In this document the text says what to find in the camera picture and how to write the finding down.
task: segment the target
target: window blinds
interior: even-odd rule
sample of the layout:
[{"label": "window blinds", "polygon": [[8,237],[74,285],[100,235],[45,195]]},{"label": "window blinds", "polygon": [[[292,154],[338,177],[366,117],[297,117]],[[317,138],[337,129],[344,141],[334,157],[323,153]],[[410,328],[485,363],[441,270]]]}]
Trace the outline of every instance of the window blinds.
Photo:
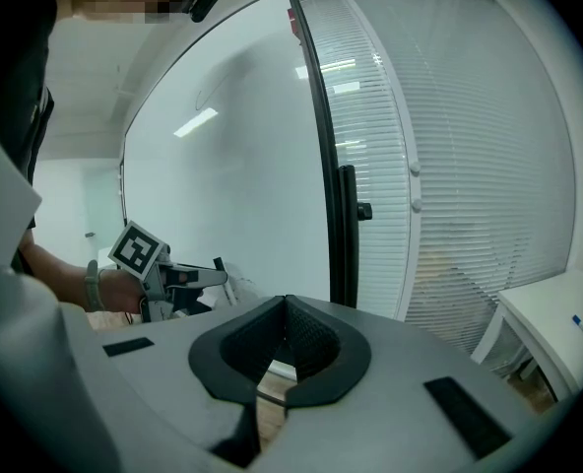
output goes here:
[{"label": "window blinds", "polygon": [[[492,0],[355,0],[388,51],[421,162],[421,246],[406,321],[471,354],[496,293],[561,273],[570,142],[531,44]],[[501,370],[510,328],[485,360]]]},{"label": "window blinds", "polygon": [[316,46],[338,162],[356,168],[357,197],[372,204],[359,224],[357,308],[393,317],[405,278],[410,187],[403,130],[389,82],[344,0],[300,0]]}]

